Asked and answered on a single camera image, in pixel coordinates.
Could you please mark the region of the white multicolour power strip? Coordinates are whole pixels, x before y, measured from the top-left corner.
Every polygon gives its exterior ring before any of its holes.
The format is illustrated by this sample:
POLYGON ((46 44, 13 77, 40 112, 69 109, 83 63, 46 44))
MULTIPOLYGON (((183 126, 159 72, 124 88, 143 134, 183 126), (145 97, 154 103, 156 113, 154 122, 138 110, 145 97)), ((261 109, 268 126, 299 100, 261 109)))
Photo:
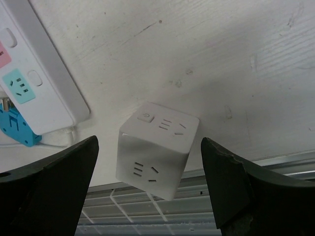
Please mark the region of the white multicolour power strip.
POLYGON ((90 115, 27 0, 0 2, 0 86, 37 135, 73 127, 90 115))

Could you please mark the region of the white cube socket adapter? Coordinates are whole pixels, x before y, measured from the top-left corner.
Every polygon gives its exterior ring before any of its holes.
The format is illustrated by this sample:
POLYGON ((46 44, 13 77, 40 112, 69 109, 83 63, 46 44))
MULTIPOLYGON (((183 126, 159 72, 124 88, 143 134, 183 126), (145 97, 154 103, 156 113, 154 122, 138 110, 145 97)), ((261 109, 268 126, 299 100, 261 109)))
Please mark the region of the white cube socket adapter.
POLYGON ((143 104, 121 127, 116 179, 174 199, 199 119, 154 103, 143 104))

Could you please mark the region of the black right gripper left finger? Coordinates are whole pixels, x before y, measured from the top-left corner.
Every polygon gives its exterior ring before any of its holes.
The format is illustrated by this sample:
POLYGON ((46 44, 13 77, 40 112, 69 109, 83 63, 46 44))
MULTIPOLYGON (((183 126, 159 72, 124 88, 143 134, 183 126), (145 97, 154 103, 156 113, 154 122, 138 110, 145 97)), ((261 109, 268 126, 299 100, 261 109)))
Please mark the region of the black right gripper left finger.
POLYGON ((99 152, 96 136, 0 175, 2 236, 73 236, 99 152))

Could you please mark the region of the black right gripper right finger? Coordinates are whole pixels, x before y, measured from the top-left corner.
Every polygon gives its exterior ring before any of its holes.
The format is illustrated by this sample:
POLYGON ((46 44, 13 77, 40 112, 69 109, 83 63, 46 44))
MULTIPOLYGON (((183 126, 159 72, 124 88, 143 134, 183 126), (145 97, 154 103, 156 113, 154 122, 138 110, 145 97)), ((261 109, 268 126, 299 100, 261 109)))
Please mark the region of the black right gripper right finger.
POLYGON ((201 142, 216 227, 224 236, 312 236, 315 184, 248 161, 215 141, 201 142))

